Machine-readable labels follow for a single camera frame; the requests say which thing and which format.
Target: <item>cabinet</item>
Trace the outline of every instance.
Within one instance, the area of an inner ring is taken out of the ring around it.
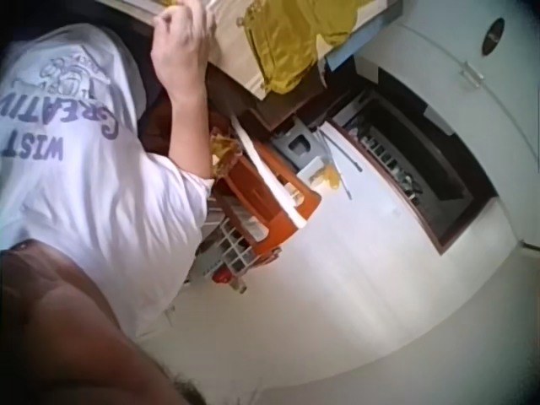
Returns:
[[[483,56],[484,37],[498,18],[505,21],[502,37],[493,52]],[[540,28],[520,2],[417,0],[408,3],[400,25],[460,63],[463,80],[471,80],[471,89],[474,81],[485,88],[537,159]]]
[[[492,181],[519,239],[538,243],[539,175],[514,122],[484,88],[472,88],[461,65],[431,41],[394,25],[359,57],[385,69],[456,131]]]

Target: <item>yellow cloth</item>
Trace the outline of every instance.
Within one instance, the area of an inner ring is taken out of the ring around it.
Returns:
[[[288,93],[317,63],[316,36],[344,43],[373,0],[254,0],[243,19],[266,90]]]
[[[244,28],[267,90],[287,93],[316,63],[315,37],[296,0],[255,0]]]

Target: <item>white t-shirt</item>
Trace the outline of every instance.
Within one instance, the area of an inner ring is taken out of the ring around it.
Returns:
[[[127,50],[88,24],[14,46],[0,69],[0,249],[57,248],[130,337],[182,286],[210,187],[144,152],[145,99]]]

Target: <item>cabinet handle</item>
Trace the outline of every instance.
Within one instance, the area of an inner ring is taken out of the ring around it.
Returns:
[[[468,61],[465,61],[462,64],[462,67],[463,69],[460,71],[460,74],[475,88],[480,89],[484,79],[483,74],[474,68]]]

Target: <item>hand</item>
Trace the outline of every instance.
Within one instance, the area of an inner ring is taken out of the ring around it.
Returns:
[[[154,19],[152,62],[159,81],[176,102],[206,94],[204,78],[210,41],[215,31],[213,13],[201,0],[177,0]]]

